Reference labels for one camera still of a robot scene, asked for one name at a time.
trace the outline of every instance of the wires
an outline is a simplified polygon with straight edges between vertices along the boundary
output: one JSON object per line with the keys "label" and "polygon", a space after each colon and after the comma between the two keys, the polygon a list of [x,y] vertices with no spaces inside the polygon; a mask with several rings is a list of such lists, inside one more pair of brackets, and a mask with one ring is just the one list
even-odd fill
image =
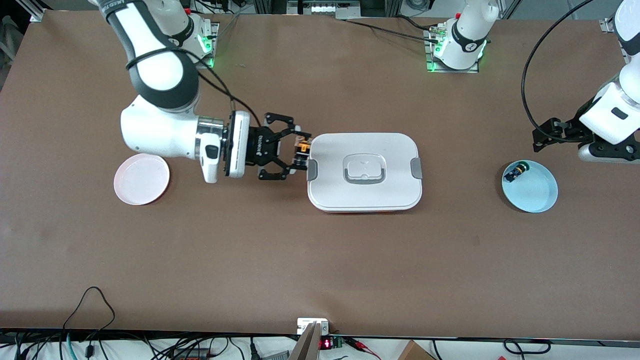
{"label": "wires", "polygon": [[[518,349],[517,351],[511,350],[507,344],[514,344],[516,346],[516,348]],[[504,350],[507,350],[508,352],[510,352],[513,355],[520,355],[522,356],[522,360],[526,360],[524,355],[542,355],[542,354],[546,354],[547,352],[551,351],[551,343],[547,342],[545,343],[547,345],[547,348],[545,350],[541,350],[541,351],[522,351],[522,348],[520,347],[520,344],[518,344],[515,340],[513,339],[505,339],[502,342],[502,346],[504,347]]]}
{"label": "wires", "polygon": [[426,41],[426,42],[431,42],[432,44],[437,44],[438,41],[435,39],[430,39],[430,38],[426,38],[426,37],[417,37],[415,35],[409,35],[409,34],[405,34],[405,33],[399,33],[397,31],[393,31],[393,30],[389,30],[389,29],[385,29],[385,28],[379,28],[377,26],[374,25],[369,25],[369,24],[364,24],[363,22],[357,22],[357,21],[351,21],[351,20],[343,20],[344,22],[348,22],[350,24],[356,24],[356,25],[360,25],[360,26],[366,26],[367,28],[371,28],[371,29],[375,29],[375,30],[380,30],[380,31],[384,31],[386,33],[390,33],[390,34],[394,34],[394,35],[398,35],[400,37],[406,37],[406,38],[412,38],[412,39],[416,39],[416,40],[420,40],[420,41]]}
{"label": "wires", "polygon": [[[65,330],[67,330],[67,323],[69,323],[69,320],[71,320],[71,318],[76,314],[76,312],[78,311],[78,309],[80,308],[80,305],[82,305],[82,302],[84,301],[84,297],[86,296],[86,294],[89,292],[89,290],[91,289],[96,289],[98,290],[98,292],[100,293],[100,296],[102,297],[102,301],[104,302],[105,305],[107,305],[107,307],[109,308],[109,310],[111,311],[111,320],[104,325],[103,327],[101,327],[100,329],[97,329],[96,331],[94,331],[89,337],[92,338],[93,335],[99,331],[104,330],[107,326],[111,325],[111,323],[113,323],[114,320],[116,320],[116,312],[113,309],[113,306],[111,306],[111,304],[109,304],[109,302],[107,301],[107,298],[104,296],[104,293],[102,292],[102,290],[97,287],[97,286],[89,286],[84,293],[82,294],[82,297],[80,298],[80,301],[78,302],[78,305],[76,306],[76,308],[73,310],[73,312],[71,312],[71,315],[69,315],[69,317],[65,320],[65,322],[62,324],[62,330],[60,332],[60,337],[58,338],[58,351],[60,353],[60,360],[62,359],[62,336],[65,332]],[[71,349],[71,342],[70,342],[70,338],[69,338],[70,334],[67,334],[67,345],[69,347],[69,350],[71,351],[71,357],[74,358],[74,360],[77,360],[76,355],[73,353],[73,350]]]}
{"label": "wires", "polygon": [[367,345],[364,345],[361,341],[358,341],[354,338],[350,338],[347,336],[343,337],[342,339],[344,340],[344,343],[349,345],[350,347],[358,351],[365,352],[366,354],[373,355],[377,357],[378,360],[382,360],[380,356],[378,356],[375,352],[373,352],[373,350],[369,349],[369,347]]}
{"label": "wires", "polygon": [[204,61],[202,61],[202,59],[200,59],[196,54],[192,53],[191,51],[185,50],[185,49],[181,49],[179,47],[166,47],[164,49],[156,49],[153,51],[149,51],[148,53],[142,54],[140,56],[137,56],[131,60],[129,60],[129,62],[127,62],[127,65],[125,65],[125,69],[129,70],[132,67],[134,67],[137,63],[139,63],[140,61],[149,58],[153,55],[157,55],[157,54],[161,54],[161,53],[165,53],[167,51],[171,51],[174,53],[184,53],[187,55],[190,55],[191,57],[193,57],[199,64],[203,65],[205,67],[205,69],[207,69],[222,85],[223,88],[221,88],[220,86],[214,84],[211,80],[207,79],[204,75],[202,75],[199,71],[198,71],[198,76],[203,79],[207,84],[209,84],[211,87],[213,87],[214,89],[216,89],[217,91],[227,95],[229,97],[230,102],[232,103],[232,109],[235,108],[235,104],[234,102],[239,102],[242,106],[244,106],[250,113],[251,115],[253,115],[255,121],[258,123],[258,126],[261,126],[260,124],[260,120],[258,119],[258,115],[255,114],[255,112],[253,111],[253,109],[251,109],[244,101],[238,99],[237,97],[233,96],[231,94],[231,91],[229,91],[229,88],[227,87],[227,85],[224,83],[224,81],[222,81],[222,79],[219,77],[219,75],[213,71],[212,68],[210,68]]}
{"label": "wires", "polygon": [[[213,341],[214,341],[215,339],[216,339],[216,338],[211,339],[211,342],[209,343],[209,352],[211,352],[211,345],[213,345]],[[220,350],[220,352],[218,352],[217,354],[211,354],[213,357],[220,356],[220,354],[222,354],[223,352],[225,352],[225,350],[229,347],[229,338],[225,338],[225,339],[227,339],[227,344],[226,344],[226,345],[225,345],[225,347],[224,347],[222,350]]]}
{"label": "wires", "polygon": [[109,357],[107,356],[107,353],[104,351],[104,347],[102,346],[102,339],[98,338],[98,344],[100,344],[100,351],[102,351],[104,359],[109,360]]}
{"label": "wires", "polygon": [[238,351],[240,351],[240,355],[242,356],[242,360],[245,360],[244,352],[242,351],[242,349],[239,346],[237,346],[236,343],[234,343],[233,339],[229,339],[229,342],[231,343],[231,345],[235,346],[238,349]]}
{"label": "wires", "polygon": [[442,357],[440,356],[440,352],[438,351],[438,345],[436,345],[436,341],[431,340],[431,342],[433,343],[433,351],[436,353],[436,357],[438,358],[438,360],[442,360]]}
{"label": "wires", "polygon": [[220,7],[218,7],[218,6],[211,6],[211,5],[206,4],[204,1],[201,1],[201,0],[196,0],[196,3],[199,3],[200,5],[202,5],[202,6],[206,7],[207,9],[209,9],[209,11],[210,11],[211,13],[215,13],[215,11],[213,11],[213,10],[222,10],[222,11],[224,11],[225,13],[226,13],[226,12],[234,13],[233,11],[231,11],[231,10],[229,10],[229,9],[220,8]]}
{"label": "wires", "polygon": [[101,327],[100,329],[98,329],[97,331],[102,331],[104,330],[104,328],[106,328],[107,326],[111,325],[111,323],[113,323],[114,320],[116,320],[116,312],[113,309],[113,306],[111,306],[111,304],[109,304],[109,302],[107,301],[107,298],[104,297],[104,293],[102,292],[102,290],[97,287],[97,286],[89,286],[84,293],[82,294],[82,297],[80,298],[80,302],[78,302],[78,305],[76,306],[76,308],[73,310],[73,312],[71,313],[71,315],[69,315],[69,317],[65,320],[65,323],[62,324],[62,331],[67,329],[67,323],[69,323],[69,320],[71,320],[71,318],[76,314],[76,312],[78,311],[78,309],[80,308],[80,305],[82,305],[82,301],[84,300],[84,297],[86,296],[86,294],[89,292],[89,290],[91,289],[96,289],[98,290],[98,292],[100,293],[100,296],[102,297],[102,301],[104,302],[105,305],[107,305],[107,307],[109,308],[109,310],[111,311],[111,320],[103,327]]}
{"label": "wires", "polygon": [[76,353],[74,352],[74,348],[71,347],[71,333],[67,333],[67,347],[69,348],[69,352],[71,353],[71,358],[73,360],[78,360]]}
{"label": "wires", "polygon": [[560,24],[563,20],[565,20],[566,18],[571,16],[571,14],[573,14],[576,11],[580,10],[580,8],[582,8],[583,6],[587,5],[588,3],[592,2],[592,1],[593,0],[585,0],[585,1],[581,2],[575,8],[569,10],[568,13],[564,14],[553,25],[551,25],[551,27],[547,29],[547,31],[544,33],[544,35],[542,35],[540,40],[538,40],[536,45],[531,50],[531,54],[529,54],[529,58],[527,59],[527,62],[525,62],[524,70],[522,71],[522,81],[520,83],[520,95],[522,96],[522,105],[524,106],[524,111],[527,113],[527,117],[529,118],[529,121],[536,128],[536,130],[538,130],[540,133],[542,133],[546,137],[548,137],[550,139],[553,139],[553,140],[555,140],[557,142],[560,142],[560,143],[563,143],[563,142],[582,142],[583,140],[558,138],[556,136],[549,135],[546,132],[544,132],[544,130],[542,130],[542,128],[536,123],[536,121],[533,119],[533,115],[531,115],[531,111],[529,110],[529,105],[527,104],[527,96],[525,95],[525,82],[527,80],[527,71],[529,70],[529,64],[531,63],[531,59],[533,58],[533,55],[536,53],[536,51],[540,47],[540,44],[542,44],[542,41],[544,41],[547,38],[549,33],[551,33],[551,31],[553,31],[553,29],[555,29],[556,26],[558,26],[558,24]]}
{"label": "wires", "polygon": [[429,29],[431,29],[432,26],[438,26],[438,24],[431,24],[431,25],[427,25],[427,26],[418,25],[418,23],[413,21],[413,19],[410,18],[409,16],[396,15],[394,17],[397,17],[399,19],[407,20],[409,22],[409,24],[411,24],[413,27],[418,28],[418,29],[423,30],[423,31],[429,31]]}
{"label": "wires", "polygon": [[240,10],[238,11],[238,13],[237,13],[237,14],[235,14],[235,15],[234,15],[234,18],[233,18],[233,19],[231,19],[231,21],[230,21],[230,22],[225,26],[225,28],[224,28],[224,29],[222,29],[222,31],[219,31],[219,32],[218,32],[218,38],[220,38],[220,37],[222,36],[222,34],[224,34],[224,33],[225,33],[225,31],[226,31],[229,27],[231,27],[231,25],[233,25],[233,24],[236,22],[237,18],[240,16],[240,13],[242,13],[242,12],[243,12],[243,11],[245,11],[246,9],[249,9],[249,6],[247,6],[247,7],[243,7],[242,9],[240,9]]}

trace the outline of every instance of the white floor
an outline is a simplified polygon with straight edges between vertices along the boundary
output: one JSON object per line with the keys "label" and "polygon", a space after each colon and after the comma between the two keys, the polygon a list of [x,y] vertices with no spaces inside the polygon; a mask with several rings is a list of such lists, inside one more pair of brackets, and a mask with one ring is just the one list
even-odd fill
{"label": "white floor", "polygon": [[[382,360],[396,360],[403,351],[408,340],[394,339],[359,339],[371,350],[376,352]],[[244,352],[245,360],[250,360],[250,349],[248,338],[234,338],[234,342],[240,346]],[[261,357],[277,354],[282,351],[293,349],[295,341],[284,337],[275,338],[255,338],[254,340],[258,353]],[[109,360],[150,360],[153,355],[149,347],[142,341],[112,340],[103,341],[104,350]],[[166,348],[173,345],[175,340],[154,340],[152,344],[157,348]],[[218,353],[224,347],[224,338],[215,339],[212,344],[212,352]],[[433,355],[433,346],[429,340],[418,340],[417,343],[427,352]],[[104,356],[96,342],[95,356],[91,360],[104,360]],[[209,346],[209,341],[202,343],[202,348]],[[84,360],[84,349],[87,343],[72,343],[74,353],[78,360]],[[521,360],[520,356],[506,352],[502,343],[481,343],[470,341],[447,341],[440,340],[437,343],[442,360],[498,360],[504,356],[507,360]],[[523,344],[523,350],[538,351],[544,345]],[[13,359],[15,356],[15,346],[0,349],[0,359]],[[35,353],[32,348],[28,359]],[[375,357],[353,350],[350,347],[336,348],[333,350],[320,351],[319,360],[335,360],[342,356],[348,356],[345,360],[376,360]],[[38,358],[41,360],[60,360],[58,344],[47,344],[40,351]],[[219,360],[242,360],[242,357],[235,347],[229,347],[220,356]],[[640,359],[640,348],[619,348],[619,347],[593,347],[576,345],[553,345],[551,351],[544,355],[527,355],[526,360],[638,360]],[[63,343],[63,360],[72,360],[66,344]]]}

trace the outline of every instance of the black cable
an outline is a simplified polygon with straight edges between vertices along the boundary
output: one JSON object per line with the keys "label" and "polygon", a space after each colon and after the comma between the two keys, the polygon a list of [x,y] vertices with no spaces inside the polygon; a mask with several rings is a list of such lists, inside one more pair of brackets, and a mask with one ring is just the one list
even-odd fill
{"label": "black cable", "polygon": [[527,113],[527,117],[529,118],[529,121],[536,128],[536,130],[538,130],[540,133],[542,133],[543,135],[545,135],[546,137],[548,137],[550,139],[553,139],[553,140],[555,140],[557,142],[561,142],[561,143],[563,143],[563,142],[582,142],[583,140],[580,140],[580,139],[566,139],[566,138],[563,139],[563,138],[558,138],[558,137],[549,135],[546,132],[544,132],[544,130],[542,130],[540,125],[538,125],[536,123],[536,121],[533,119],[533,115],[531,115],[531,111],[529,110],[529,105],[527,104],[527,96],[525,95],[525,82],[527,80],[527,71],[529,70],[529,64],[531,63],[531,59],[533,58],[533,55],[538,50],[538,47],[540,46],[540,44],[542,44],[542,41],[544,41],[547,38],[549,33],[551,33],[551,31],[553,31],[553,29],[555,29],[556,26],[558,26],[558,24],[560,24],[563,20],[565,20],[566,18],[571,16],[571,14],[575,13],[580,8],[582,8],[583,6],[587,5],[588,3],[592,2],[592,1],[593,0],[585,0],[585,1],[581,2],[575,8],[569,10],[569,12],[564,14],[553,25],[551,25],[551,27],[547,29],[547,31],[544,33],[544,35],[542,35],[540,40],[538,40],[536,45],[531,50],[531,54],[529,54],[527,62],[525,62],[525,64],[524,64],[524,70],[522,71],[522,81],[520,83],[520,95],[522,96],[522,105],[524,106],[524,111]]}
{"label": "black cable", "polygon": [[404,15],[396,15],[394,17],[397,17],[399,19],[404,19],[407,20],[409,22],[409,24],[411,24],[413,27],[415,28],[419,28],[420,30],[424,30],[424,31],[429,31],[429,29],[432,26],[438,26],[438,24],[431,24],[431,25],[427,25],[427,26],[422,26],[420,24],[418,24],[417,22],[413,21],[412,18],[410,18],[409,16],[404,16]]}
{"label": "black cable", "polygon": [[364,24],[363,22],[357,22],[357,21],[351,21],[351,20],[343,20],[344,22],[348,22],[350,24],[356,24],[356,25],[360,25],[360,26],[366,26],[367,28],[371,28],[371,29],[376,29],[376,30],[380,30],[380,31],[384,31],[386,33],[390,33],[390,34],[394,34],[394,35],[398,35],[400,37],[406,37],[406,38],[412,38],[412,39],[416,39],[416,40],[420,40],[420,41],[426,41],[426,42],[431,42],[432,44],[437,44],[438,41],[436,39],[430,39],[430,38],[426,38],[426,37],[417,37],[415,35],[409,35],[409,34],[405,34],[405,33],[399,33],[397,31],[393,31],[393,30],[389,30],[389,29],[385,29],[385,28],[380,28],[378,26],[374,26],[374,25],[369,25],[369,24]]}
{"label": "black cable", "polygon": [[60,353],[60,360],[63,360],[62,358],[62,337],[65,333],[65,330],[67,329],[67,323],[69,322],[69,320],[71,320],[71,318],[76,314],[76,312],[78,311],[78,309],[80,308],[80,305],[82,305],[82,301],[84,301],[84,297],[86,296],[86,294],[89,292],[89,290],[91,289],[96,289],[98,290],[98,292],[100,293],[100,297],[102,297],[102,301],[104,302],[105,305],[107,305],[107,307],[109,308],[109,310],[111,311],[111,320],[103,327],[101,327],[100,329],[97,329],[96,331],[94,331],[89,338],[92,338],[93,335],[99,331],[104,330],[104,328],[106,328],[107,326],[111,325],[113,323],[114,320],[116,320],[116,311],[113,309],[113,306],[111,306],[111,304],[109,304],[109,302],[107,301],[107,298],[104,296],[104,293],[102,292],[102,290],[97,287],[97,286],[89,286],[84,293],[82,294],[82,297],[80,298],[80,301],[78,302],[78,305],[76,305],[76,308],[73,310],[73,312],[71,312],[71,315],[69,315],[69,317],[65,320],[65,322],[62,324],[62,330],[60,332],[60,338],[58,339],[58,352]]}
{"label": "black cable", "polygon": [[76,314],[76,312],[78,311],[78,309],[80,308],[80,305],[82,305],[82,301],[84,300],[84,297],[86,296],[86,294],[89,292],[89,290],[91,289],[96,289],[98,290],[98,292],[100,293],[100,296],[102,297],[102,301],[104,302],[105,305],[107,305],[107,307],[109,308],[109,310],[111,311],[111,320],[103,327],[101,327],[100,329],[98,329],[96,332],[98,331],[102,331],[104,330],[104,328],[106,328],[107,326],[111,325],[111,323],[113,323],[114,320],[116,320],[116,311],[113,309],[113,306],[111,306],[111,304],[109,304],[109,302],[107,301],[107,298],[104,297],[104,293],[102,292],[102,290],[97,287],[97,286],[89,286],[84,293],[82,294],[82,297],[80,298],[80,302],[78,302],[78,305],[76,306],[76,308],[73,310],[73,312],[71,313],[71,315],[69,315],[69,317],[65,320],[65,323],[62,324],[62,332],[64,332],[67,329],[67,323],[69,322],[69,320],[71,320],[71,318]]}
{"label": "black cable", "polygon": [[22,338],[18,340],[18,333],[13,337],[15,340],[15,360],[20,360],[20,348],[22,347]]}
{"label": "black cable", "polygon": [[222,350],[220,350],[220,352],[218,352],[217,354],[211,354],[211,355],[213,355],[213,357],[220,356],[220,354],[222,354],[223,352],[225,352],[225,350],[229,347],[229,338],[225,338],[225,339],[227,339],[227,344],[226,344],[226,345],[225,345],[225,347],[224,347],[224,348],[222,348]]}
{"label": "black cable", "polygon": [[251,343],[249,344],[249,349],[251,350],[251,360],[261,360],[260,354],[258,354],[258,350],[255,348],[255,343],[253,342],[253,336],[250,338]]}
{"label": "black cable", "polygon": [[109,357],[107,356],[107,353],[104,351],[104,347],[102,346],[102,339],[98,338],[98,344],[100,344],[100,351],[102,351],[104,359],[109,360]]}
{"label": "black cable", "polygon": [[436,345],[436,341],[431,340],[431,342],[433,343],[433,351],[435,351],[436,357],[438,358],[438,360],[442,360],[442,357],[440,356],[440,353],[438,351],[438,345]]}
{"label": "black cable", "polygon": [[[517,351],[511,350],[507,344],[514,344],[516,346],[516,348],[518,349]],[[551,343],[550,342],[546,342],[545,343],[547,348],[545,350],[540,350],[540,351],[523,351],[522,347],[520,347],[520,344],[518,344],[515,340],[513,339],[505,339],[502,342],[502,346],[504,347],[504,350],[507,350],[508,352],[510,352],[513,355],[520,355],[522,357],[522,360],[526,360],[524,355],[542,355],[542,354],[546,354],[547,352],[551,351]]]}
{"label": "black cable", "polygon": [[51,336],[49,336],[44,343],[42,343],[42,346],[38,346],[36,348],[36,353],[33,355],[33,357],[31,358],[31,360],[35,360],[38,359],[38,354],[40,353],[40,351],[46,346],[46,344],[51,341],[51,339],[53,339],[53,337],[55,336],[55,334],[52,334]]}
{"label": "black cable", "polygon": [[221,88],[220,86],[214,84],[211,80],[207,79],[204,75],[202,75],[199,71],[198,71],[198,76],[203,79],[207,84],[209,84],[211,87],[213,87],[214,89],[216,89],[217,91],[227,95],[229,97],[229,99],[234,102],[237,101],[239,102],[242,106],[244,106],[250,113],[251,115],[253,115],[253,118],[255,119],[255,121],[258,123],[258,126],[261,126],[262,124],[260,123],[260,119],[258,118],[258,115],[255,114],[255,112],[253,111],[253,109],[251,109],[251,107],[249,107],[244,101],[238,99],[236,96],[231,94],[231,91],[229,91],[229,88],[227,87],[227,85],[224,83],[224,81],[222,81],[222,79],[219,77],[219,75],[213,71],[212,68],[210,68],[204,61],[202,61],[202,59],[200,59],[196,54],[192,53],[191,51],[185,50],[185,49],[181,49],[179,47],[166,47],[164,49],[156,49],[153,51],[149,51],[146,54],[142,54],[140,56],[137,56],[133,59],[131,59],[130,61],[127,62],[127,64],[125,65],[125,69],[129,70],[132,67],[134,67],[137,63],[139,63],[140,61],[149,58],[153,55],[157,55],[157,54],[161,54],[161,53],[165,53],[167,51],[172,51],[174,53],[184,53],[187,55],[192,56],[194,59],[196,59],[196,61],[203,65],[219,82],[220,84],[222,84],[223,88]]}
{"label": "black cable", "polygon": [[238,349],[238,351],[240,351],[240,355],[242,356],[242,360],[245,360],[244,352],[242,351],[242,349],[239,346],[237,346],[236,343],[234,343],[233,339],[229,339],[229,342],[231,343],[231,345],[235,346]]}
{"label": "black cable", "polygon": [[153,345],[151,345],[151,342],[149,342],[149,340],[147,339],[147,336],[143,334],[143,339],[145,341],[145,343],[147,343],[147,345],[149,346],[149,349],[151,349],[151,354],[153,354],[154,356],[158,353],[158,350],[153,347]]}
{"label": "black cable", "polygon": [[207,9],[209,9],[209,11],[211,13],[215,13],[213,10],[222,10],[224,12],[230,12],[232,14],[235,14],[233,11],[229,10],[229,9],[225,9],[225,8],[220,8],[218,6],[211,6],[209,4],[205,4],[203,1],[201,0],[196,0],[196,3],[200,3],[202,6],[206,7]]}

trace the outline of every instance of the small object in bowl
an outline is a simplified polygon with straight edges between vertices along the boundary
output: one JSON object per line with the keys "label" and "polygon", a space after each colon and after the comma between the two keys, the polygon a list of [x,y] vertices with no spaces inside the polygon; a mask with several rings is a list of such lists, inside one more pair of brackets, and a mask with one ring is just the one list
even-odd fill
{"label": "small object in bowl", "polygon": [[521,162],[518,163],[518,165],[516,165],[516,167],[512,171],[509,171],[504,176],[504,179],[506,181],[512,182],[518,176],[522,175],[523,172],[527,171],[528,169],[529,169],[529,164],[527,164],[525,161],[521,161]]}

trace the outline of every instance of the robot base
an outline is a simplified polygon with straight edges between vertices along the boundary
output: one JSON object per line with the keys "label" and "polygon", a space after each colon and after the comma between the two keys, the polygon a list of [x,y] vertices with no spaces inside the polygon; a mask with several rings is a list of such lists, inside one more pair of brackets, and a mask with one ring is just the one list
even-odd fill
{"label": "robot base", "polygon": [[[439,24],[437,33],[434,34],[431,31],[424,30],[422,35],[428,39],[436,39],[436,40],[442,41],[443,38],[445,37],[444,27],[445,27],[445,24]],[[456,70],[446,66],[441,59],[434,56],[434,53],[440,50],[440,46],[441,46],[440,44],[432,44],[431,42],[427,42],[427,41],[424,42],[424,52],[426,53],[426,56],[427,56],[427,70],[429,72],[459,72],[463,74],[475,74],[480,71],[480,66],[478,64],[478,61],[482,57],[482,49],[480,50],[478,59],[473,64],[473,66],[471,66],[468,69]]]}

